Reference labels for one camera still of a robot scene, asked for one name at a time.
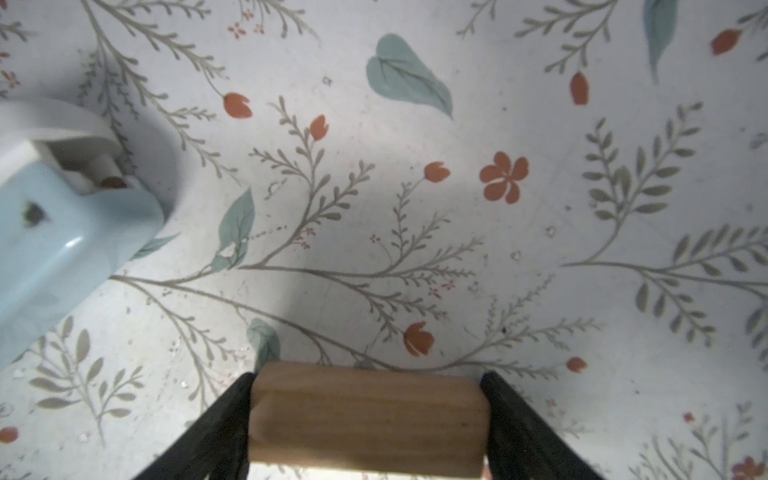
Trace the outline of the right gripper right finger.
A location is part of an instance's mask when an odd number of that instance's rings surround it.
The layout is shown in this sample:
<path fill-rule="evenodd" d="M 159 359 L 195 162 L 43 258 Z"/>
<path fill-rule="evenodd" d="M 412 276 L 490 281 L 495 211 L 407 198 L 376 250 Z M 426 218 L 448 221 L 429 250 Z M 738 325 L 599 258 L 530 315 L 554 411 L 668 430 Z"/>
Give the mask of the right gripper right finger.
<path fill-rule="evenodd" d="M 494 479 L 602 478 L 501 375 L 484 373 L 480 388 L 490 406 L 486 456 Z"/>

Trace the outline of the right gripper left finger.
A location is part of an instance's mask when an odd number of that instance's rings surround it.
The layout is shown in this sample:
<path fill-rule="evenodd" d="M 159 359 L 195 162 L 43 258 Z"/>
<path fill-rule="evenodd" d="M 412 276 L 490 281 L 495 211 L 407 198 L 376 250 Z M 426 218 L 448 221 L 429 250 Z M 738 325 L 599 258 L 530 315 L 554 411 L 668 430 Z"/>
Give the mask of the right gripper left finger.
<path fill-rule="evenodd" d="M 248 476 L 248 416 L 256 375 L 241 375 L 136 480 L 239 480 Z"/>

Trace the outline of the natural wood block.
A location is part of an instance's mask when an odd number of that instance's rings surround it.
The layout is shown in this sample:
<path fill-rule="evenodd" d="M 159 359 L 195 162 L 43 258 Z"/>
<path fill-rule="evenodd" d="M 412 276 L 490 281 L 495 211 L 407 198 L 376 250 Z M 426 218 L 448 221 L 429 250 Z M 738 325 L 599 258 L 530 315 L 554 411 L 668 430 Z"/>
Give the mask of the natural wood block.
<path fill-rule="evenodd" d="M 413 373 L 267 364 L 253 382 L 253 462 L 480 476 L 490 407 L 474 381 Z"/>

